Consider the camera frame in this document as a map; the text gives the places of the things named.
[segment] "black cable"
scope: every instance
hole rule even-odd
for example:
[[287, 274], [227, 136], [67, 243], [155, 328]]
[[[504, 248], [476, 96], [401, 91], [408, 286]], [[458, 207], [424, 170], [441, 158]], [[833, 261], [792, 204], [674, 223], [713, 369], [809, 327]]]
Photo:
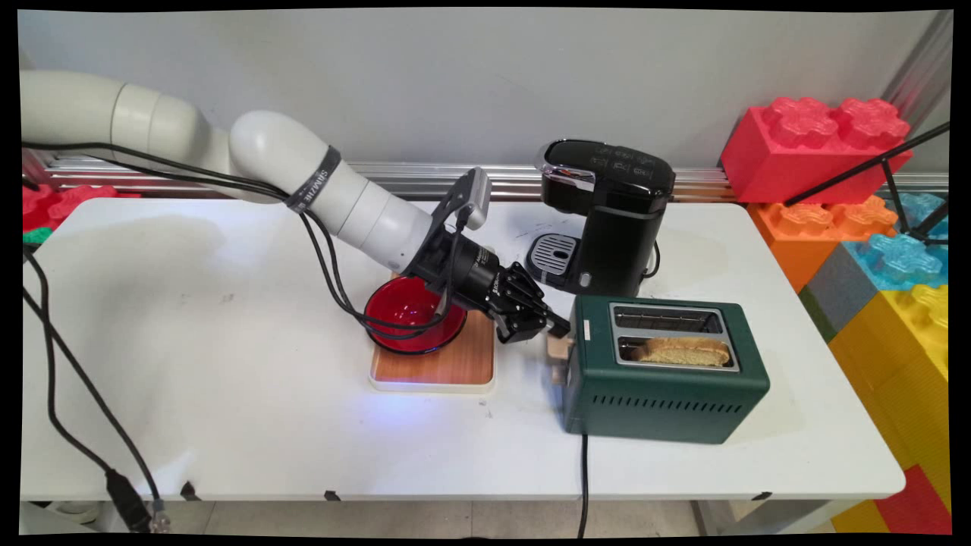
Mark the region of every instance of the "black cable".
[[[219, 173], [217, 171], [211, 171], [209, 169], [204, 169], [202, 167], [196, 167], [194, 165], [187, 165], [185, 163], [179, 163], [178, 161], [173, 161], [171, 159], [166, 159], [164, 157], [159, 157], [157, 155], [146, 154], [144, 152], [139, 152], [137, 150], [132, 150], [131, 148], [126, 148], [124, 146], [119, 146], [117, 144], [109, 144], [109, 143], [105, 143], [105, 142], [82, 142], [82, 143], [79, 143], [79, 144], [39, 144], [39, 143], [36, 143], [36, 142], [23, 142], [23, 141], [20, 141], [20, 145], [22, 147], [24, 147], [24, 148], [32, 148], [34, 150], [48, 150], [48, 151], [52, 151], [52, 152], [57, 152], [57, 151], [62, 151], [62, 150], [78, 150], [78, 149], [111, 150], [112, 152], [121, 152], [122, 154], [134, 155], [135, 157], [138, 157], [140, 159], [145, 159], [147, 161], [154, 161], [155, 163], [161, 163], [163, 165], [167, 165], [167, 166], [172, 167], [174, 169], [180, 169], [180, 170], [184, 170], [184, 171], [193, 172], [193, 173], [196, 173], [196, 174], [206, 175], [206, 176], [209, 176], [209, 177], [215, 177], [215, 178], [223, 179], [223, 180], [230, 181], [230, 182], [239, 182], [239, 183], [242, 183], [242, 184], [252, 184], [252, 185], [256, 185], [256, 186], [262, 186], [262, 187], [264, 187], [266, 189], [277, 189], [277, 190], [279, 190], [279, 188], [276, 188], [272, 184], [269, 184], [269, 183], [266, 183], [266, 182], [262, 182], [262, 181], [258, 181], [258, 180], [254, 180], [252, 178], [246, 178], [246, 177], [234, 176], [234, 175], [227, 175], [227, 174], [224, 174], [224, 173]], [[112, 163], [114, 165], [123, 166], [123, 167], [128, 168], [128, 169], [139, 170], [139, 168], [132, 167], [131, 165], [127, 165], [127, 164], [124, 164], [124, 163], [119, 163], [118, 161], [112, 161], [110, 159], [105, 159], [105, 161], [108, 161], [109, 163]], [[162, 178], [172, 178], [171, 175], [167, 175], [167, 174], [157, 174], [157, 175], [152, 175], [152, 176], [160, 176]]]
[[280, 199], [281, 201], [289, 197], [289, 195], [287, 195], [283, 190], [272, 185], [253, 186], [253, 185], [250, 185], [249, 183], [246, 183], [246, 184], [234, 183], [234, 182], [227, 182], [227, 181], [212, 179], [212, 178], [203, 178], [198, 176], [166, 173], [162, 171], [156, 171], [154, 169], [149, 169], [148, 167], [138, 167], [135, 165], [129, 165], [128, 163], [122, 163], [121, 161], [113, 161], [111, 159], [102, 159], [102, 161], [106, 161], [108, 163], [117, 165], [119, 167], [124, 167], [126, 169], [131, 169], [133, 171], [140, 172], [142, 174], [147, 174], [149, 176], [158, 177], [158, 178], [166, 178], [169, 180], [181, 180], [184, 182], [194, 182], [196, 184], [208, 184], [210, 186], [219, 186], [221, 188], [242, 189], [244, 191], [259, 193], [260, 195], [274, 197], [276, 199]]
[[[23, 146], [25, 146], [25, 147], [28, 147], [28, 148], [35, 146], [33, 144], [30, 144], [30, 143], [21, 143], [21, 144]], [[84, 145], [77, 145], [77, 147], [80, 147], [80, 146], [84, 146], [85, 148], [97, 148], [96, 146], [94, 146], [94, 143], [87, 143], [87, 144], [84, 144]], [[75, 147], [74, 146], [67, 147], [67, 145], [64, 145], [64, 146], [59, 146], [57, 148], [58, 149], [69, 149], [69, 148], [75, 148]], [[140, 156], [143, 156], [143, 158], [148, 159], [148, 160], [153, 160], [153, 158], [154, 158], [153, 155], [148, 155], [148, 154], [141, 154]], [[182, 180], [182, 181], [186, 181], [186, 182], [194, 182], [194, 183], [197, 183], [197, 184], [209, 184], [209, 185], [219, 186], [219, 187], [223, 187], [223, 188], [242, 189], [244, 191], [252, 191], [254, 193], [259, 193], [261, 195], [267, 195], [267, 196], [270, 196], [270, 197], [274, 197], [274, 198], [280, 199], [281, 201], [284, 201], [284, 200], [286, 200], [289, 197], [289, 195], [285, 191], [283, 191], [280, 188], [277, 188], [276, 186], [273, 186], [273, 185], [271, 185], [269, 183], [263, 183], [263, 182], [259, 182], [257, 180], [247, 179], [247, 178], [243, 178], [243, 177], [235, 177], [235, 176], [225, 175], [227, 181], [223, 181], [223, 180], [217, 180], [217, 179], [193, 177], [193, 176], [188, 176], [188, 175], [177, 175], [177, 174], [173, 174], [173, 173], [165, 173], [165, 172], [162, 172], [162, 171], [156, 171], [154, 169], [149, 169], [147, 167], [140, 167], [140, 166], [130, 165], [130, 164], [127, 164], [127, 163], [123, 163], [123, 162], [120, 162], [120, 161], [114, 161], [114, 160], [111, 160], [111, 159], [103, 159], [103, 160], [104, 161], [107, 161], [107, 162], [109, 162], [109, 163], [111, 163], [113, 165], [117, 165], [119, 167], [124, 167], [126, 169], [131, 169], [131, 170], [136, 171], [136, 172], [141, 172], [141, 173], [144, 173], [144, 174], [147, 174], [147, 175], [150, 175], [150, 176], [159, 177], [159, 178], [168, 178], [168, 179], [172, 179], [172, 180]], [[175, 168], [183, 168], [183, 170], [193, 170], [193, 169], [195, 169], [194, 167], [191, 167], [191, 165], [183, 165], [182, 163], [178, 163], [178, 162], [175, 162], [175, 161], [167, 161], [167, 163], [173, 165]], [[197, 170], [201, 170], [201, 171], [203, 171], [203, 172], [205, 172], [207, 174], [208, 173], [212, 173], [212, 176], [222, 176], [220, 173], [216, 173], [216, 172], [213, 172], [213, 171], [207, 171], [206, 169], [197, 169]], [[331, 296], [333, 296], [334, 300], [337, 302], [338, 307], [340, 307], [345, 313], [348, 313], [349, 315], [352, 315], [359, 323], [361, 323], [361, 325], [364, 326], [365, 329], [367, 329], [369, 331], [372, 331], [372, 332], [375, 332], [376, 334], [378, 334], [378, 335], [380, 335], [382, 337], [388, 338], [388, 339], [412, 339], [414, 337], [418, 337], [419, 335], [422, 335], [429, 328], [438, 325], [448, 315], [448, 313], [443, 314], [443, 315], [439, 315], [439, 316], [435, 317], [433, 320], [431, 320], [431, 321], [429, 321], [428, 323], [425, 323], [425, 324], [397, 324], [397, 323], [390, 323], [390, 322], [387, 322], [387, 321], [381, 321], [379, 319], [375, 319], [375, 318], [370, 317], [368, 315], [365, 315], [363, 313], [358, 313], [353, 308], [353, 305], [352, 305], [350, 299], [347, 298], [347, 294], [344, 293], [343, 283], [341, 282], [341, 279], [340, 279], [340, 272], [337, 270], [337, 254], [336, 254], [336, 252], [334, 250], [334, 243], [333, 243], [333, 239], [331, 239], [331, 237], [330, 237], [330, 232], [327, 230], [326, 226], [324, 226], [324, 224], [320, 220], [320, 218], [316, 214], [314, 214], [313, 211], [307, 211], [304, 214], [308, 215], [312, 220], [314, 220], [314, 223], [317, 224], [318, 228], [320, 229], [320, 232], [323, 233], [324, 239], [327, 242], [327, 248], [328, 248], [328, 250], [330, 252], [330, 256], [331, 256], [331, 264], [332, 264], [332, 267], [334, 268], [334, 279], [337, 282], [337, 287], [338, 287], [341, 295], [338, 295], [338, 292], [334, 290], [334, 287], [331, 284], [330, 275], [329, 275], [329, 273], [327, 271], [327, 268], [326, 268], [326, 265], [325, 265], [326, 261], [323, 258], [322, 252], [319, 250], [319, 244], [317, 242], [317, 237], [314, 235], [314, 232], [310, 229], [309, 225], [306, 222], [304, 222], [304, 225], [308, 228], [307, 233], [309, 234], [309, 236], [311, 238], [311, 242], [314, 243], [315, 250], [318, 251], [317, 254], [318, 254], [318, 259], [320, 260], [320, 267], [323, 270], [324, 279], [326, 279], [326, 281], [327, 281], [327, 287], [330, 289]], [[446, 290], [446, 303], [447, 303], [446, 309], [450, 309], [451, 306], [452, 306], [452, 294], [451, 294], [451, 290], [450, 290], [451, 285], [452, 285], [452, 268], [451, 267], [449, 268], [449, 272], [450, 272], [449, 273], [450, 277], [449, 277], [449, 281], [448, 281], [448, 287], [449, 288]], [[372, 323], [372, 324], [378, 324], [378, 325], [386, 326], [386, 327], [393, 327], [393, 328], [405, 329], [405, 330], [415, 330], [416, 333], [414, 335], [412, 335], [412, 334], [405, 334], [405, 335], [402, 335], [402, 336], [395, 336], [394, 334], [389, 334], [389, 333], [381, 332], [380, 330], [377, 330], [377, 329], [373, 328], [369, 324], [364, 324], [363, 321], [366, 321], [366, 322]]]
[[590, 489], [586, 479], [586, 434], [584, 434], [584, 443], [580, 450], [580, 479], [584, 492], [584, 507], [580, 513], [580, 530], [577, 531], [577, 538], [583, 538], [584, 533], [586, 533], [586, 508], [590, 501]]
[[886, 152], [883, 152], [880, 155], [875, 155], [874, 157], [871, 157], [870, 159], [863, 161], [862, 163], [858, 164], [856, 167], [852, 169], [848, 169], [847, 171], [834, 176], [833, 178], [823, 182], [822, 184], [813, 186], [812, 188], [809, 188], [803, 191], [802, 193], [799, 193], [798, 195], [794, 195], [793, 197], [786, 199], [786, 201], [783, 204], [786, 205], [787, 207], [791, 207], [792, 205], [798, 203], [799, 201], [802, 201], [803, 199], [812, 197], [813, 195], [816, 195], [817, 193], [823, 191], [824, 189], [832, 188], [833, 186], [836, 186], [837, 184], [843, 182], [844, 180], [847, 180], [849, 177], [858, 175], [859, 173], [869, 169], [870, 167], [876, 166], [882, 161], [890, 159], [895, 155], [903, 154], [904, 152], [907, 152], [911, 148], [917, 147], [927, 142], [928, 140], [936, 138], [950, 130], [951, 130], [951, 121], [948, 120], [923, 134], [920, 134], [894, 148], [891, 148], [890, 150], [887, 150]]
[[[36, 261], [33, 259], [33, 256], [31, 256], [30, 253], [28, 253], [27, 251], [24, 251], [23, 255], [28, 256], [28, 260], [30, 261], [31, 265], [36, 263]], [[23, 298], [25, 300], [33, 302], [33, 298], [30, 296], [30, 293], [27, 292], [27, 287], [23, 287]], [[45, 320], [48, 314], [47, 301], [48, 301], [48, 284], [46, 280], [42, 280], [41, 281], [41, 302], [43, 303], [44, 307], [37, 309], [36, 302], [32, 305], [32, 307], [35, 308], [35, 312], [40, 311], [40, 313], [38, 314], [38, 318], [40, 318], [41, 323], [44, 324], [44, 343], [48, 353], [48, 419], [50, 420], [50, 423], [54, 426], [54, 429], [57, 430], [57, 433], [59, 433], [62, 438], [67, 440], [67, 442], [72, 446], [74, 446], [75, 449], [83, 453], [85, 457], [91, 459], [92, 462], [97, 464], [104, 472], [107, 473], [112, 468], [108, 466], [105, 460], [101, 459], [93, 451], [88, 449], [87, 446], [85, 446], [83, 443], [81, 443], [80, 440], [78, 440], [78, 438], [75, 438], [70, 432], [67, 431], [66, 428], [64, 428], [64, 425], [61, 424], [60, 420], [57, 419], [57, 410], [54, 407], [54, 386], [56, 384], [57, 372], [54, 366], [53, 341], [51, 341], [51, 338], [50, 338], [50, 322]]]
[[641, 280], [649, 279], [657, 274], [657, 270], [661, 268], [661, 249], [657, 246], [657, 239], [654, 239], [654, 271], [648, 273], [647, 271], [641, 275]]
[[[74, 357], [74, 354], [68, 348], [67, 344], [64, 343], [64, 339], [61, 338], [60, 334], [57, 332], [57, 329], [54, 328], [53, 324], [50, 322], [50, 307], [47, 307], [48, 303], [45, 301], [46, 296], [49, 293], [50, 289], [48, 288], [48, 278], [47, 278], [47, 275], [44, 273], [44, 269], [41, 268], [41, 264], [38, 263], [37, 258], [31, 255], [29, 252], [24, 251], [24, 255], [27, 257], [27, 260], [30, 261], [31, 266], [33, 266], [34, 270], [37, 272], [37, 277], [41, 281], [42, 306], [41, 307], [37, 306], [37, 302], [35, 302], [34, 298], [31, 297], [26, 287], [24, 287], [23, 289], [23, 299], [27, 302], [27, 305], [29, 305], [30, 308], [33, 309], [34, 314], [37, 315], [37, 318], [40, 319], [41, 322], [44, 324], [44, 337], [45, 337], [44, 341], [45, 341], [45, 344], [50, 348], [48, 351], [48, 359], [49, 359], [48, 366], [53, 366], [54, 364], [53, 342], [56, 342], [57, 347], [59, 347], [61, 350], [61, 353], [63, 353], [64, 356], [68, 359], [68, 361], [71, 362], [71, 367], [74, 368], [75, 373], [77, 373], [78, 377], [81, 378], [81, 381], [82, 383], [84, 383], [84, 386], [87, 388], [87, 391], [91, 393], [91, 397], [94, 398], [94, 401], [98, 404], [98, 407], [101, 408], [101, 413], [103, 413], [105, 415], [105, 418], [108, 419], [108, 422], [112, 424], [112, 427], [115, 429], [115, 432], [117, 432], [118, 436], [121, 437], [121, 441], [124, 442], [125, 446], [128, 448], [129, 453], [131, 453], [132, 458], [134, 458], [135, 462], [138, 463], [138, 467], [142, 471], [142, 475], [145, 476], [145, 481], [148, 482], [149, 489], [151, 489], [151, 497], [154, 499], [159, 499], [160, 496], [158, 494], [158, 487], [155, 485], [155, 480], [152, 478], [151, 471], [149, 470], [149, 466], [145, 464], [145, 460], [142, 458], [142, 454], [139, 453], [138, 448], [135, 446], [135, 443], [131, 440], [131, 437], [128, 436], [128, 433], [125, 431], [124, 427], [121, 425], [121, 423], [118, 422], [118, 419], [115, 417], [115, 414], [112, 413], [112, 410], [108, 407], [108, 404], [105, 402], [105, 399], [101, 397], [101, 393], [94, 386], [94, 383], [91, 382], [91, 379], [87, 376], [87, 373], [84, 371], [84, 368], [81, 367], [81, 364]], [[54, 388], [53, 375], [51, 374], [50, 377], [51, 379], [49, 384], [48, 395], [53, 396], [53, 388]], [[48, 404], [49, 404], [49, 411], [53, 414], [52, 401], [49, 400]]]

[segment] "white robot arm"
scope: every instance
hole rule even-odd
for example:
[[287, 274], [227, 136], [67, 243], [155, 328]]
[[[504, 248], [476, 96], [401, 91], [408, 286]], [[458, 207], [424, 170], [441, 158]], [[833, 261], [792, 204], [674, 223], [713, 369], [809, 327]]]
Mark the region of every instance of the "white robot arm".
[[[317, 135], [282, 114], [249, 112], [227, 135], [182, 99], [107, 78], [54, 71], [20, 72], [20, 140], [110, 143], [255, 178], [287, 193], [315, 175], [328, 151]], [[85, 153], [165, 169], [131, 155]], [[239, 189], [213, 188], [249, 201], [278, 202]], [[358, 175], [343, 160], [329, 173], [310, 210], [331, 233], [396, 273], [415, 257], [431, 225], [427, 213]]]
[[[452, 234], [442, 218], [390, 194], [360, 176], [310, 129], [282, 114], [249, 112], [229, 133], [211, 127], [194, 106], [137, 85], [57, 71], [20, 71], [20, 140], [23, 146], [110, 144], [222, 174], [270, 183], [294, 194], [330, 233], [396, 273], [421, 277], [442, 291], [452, 278], [455, 303], [478, 309], [498, 325], [502, 342], [528, 339], [551, 327], [562, 336], [569, 323], [550, 312], [543, 293], [521, 265], [509, 268], [459, 235], [456, 261], [448, 269], [442, 249]], [[83, 150], [138, 167], [165, 166], [110, 150]], [[240, 189], [212, 187], [249, 201], [279, 202]], [[468, 226], [486, 218], [488, 178], [476, 169], [466, 211]]]

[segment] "white wall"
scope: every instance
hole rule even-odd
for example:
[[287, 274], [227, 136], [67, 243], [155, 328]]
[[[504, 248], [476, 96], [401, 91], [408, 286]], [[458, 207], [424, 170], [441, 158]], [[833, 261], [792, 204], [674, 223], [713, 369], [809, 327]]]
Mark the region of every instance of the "white wall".
[[20, 11], [36, 68], [302, 120], [351, 160], [530, 163], [562, 136], [715, 166], [748, 106], [880, 96], [933, 12]]

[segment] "coffee maker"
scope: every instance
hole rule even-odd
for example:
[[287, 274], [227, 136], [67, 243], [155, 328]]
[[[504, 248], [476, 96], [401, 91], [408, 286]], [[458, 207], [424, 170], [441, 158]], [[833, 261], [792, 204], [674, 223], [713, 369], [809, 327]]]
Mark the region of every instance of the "coffee maker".
[[533, 241], [526, 270], [575, 294], [637, 295], [674, 171], [653, 155], [602, 142], [563, 139], [540, 149], [543, 202], [586, 217], [580, 239], [548, 233]]

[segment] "toast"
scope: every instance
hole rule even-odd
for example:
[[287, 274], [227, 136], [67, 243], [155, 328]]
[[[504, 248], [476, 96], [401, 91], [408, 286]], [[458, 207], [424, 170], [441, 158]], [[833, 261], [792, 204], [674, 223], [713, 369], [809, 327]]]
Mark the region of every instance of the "toast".
[[634, 349], [632, 360], [691, 366], [723, 366], [728, 346], [708, 337], [655, 337]]

